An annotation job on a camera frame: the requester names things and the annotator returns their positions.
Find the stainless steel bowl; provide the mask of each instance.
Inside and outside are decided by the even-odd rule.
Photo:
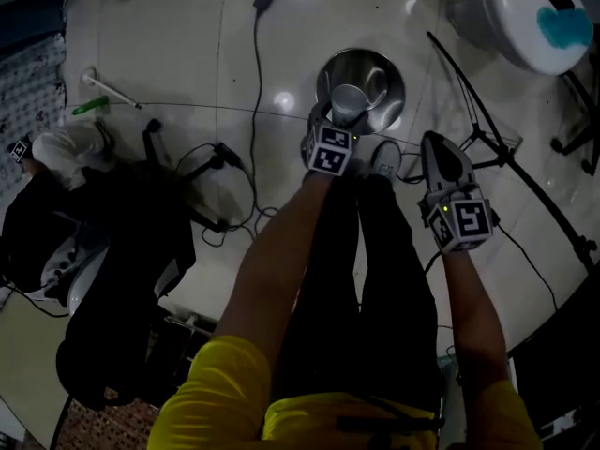
[[[364,134],[391,126],[402,113],[404,81],[396,66],[377,52],[347,49],[336,53],[319,72],[317,101],[331,100],[340,85],[352,85],[367,98],[368,124]]]

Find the yellow shirt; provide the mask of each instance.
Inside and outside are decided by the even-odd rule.
[[[238,337],[214,338],[198,352],[187,381],[162,408],[148,448],[367,449],[371,435],[337,430],[338,417],[395,418],[345,393],[287,398],[269,406],[270,389],[270,368],[254,345]],[[414,418],[433,417],[431,412],[392,404]],[[471,421],[469,440],[474,448],[542,448],[510,382],[491,385],[475,403],[473,414],[476,427]],[[392,448],[403,446],[434,450],[436,436],[430,431],[395,436]]]

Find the yellow sleeve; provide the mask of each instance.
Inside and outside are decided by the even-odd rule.
[[[213,338],[162,407],[148,449],[237,447],[256,441],[270,385],[269,365],[254,345],[238,337]]]
[[[525,403],[509,381],[496,382],[475,401],[467,442],[477,449],[542,450]]]

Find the gray shoe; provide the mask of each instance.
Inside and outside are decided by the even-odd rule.
[[[398,144],[391,140],[384,140],[377,146],[371,157],[371,175],[380,175],[394,184],[401,163],[402,151]]]

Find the white cloth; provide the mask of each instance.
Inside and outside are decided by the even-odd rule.
[[[42,133],[33,143],[34,159],[40,161],[66,190],[85,183],[83,168],[107,172],[114,167],[104,157],[105,138],[91,121],[65,125]]]

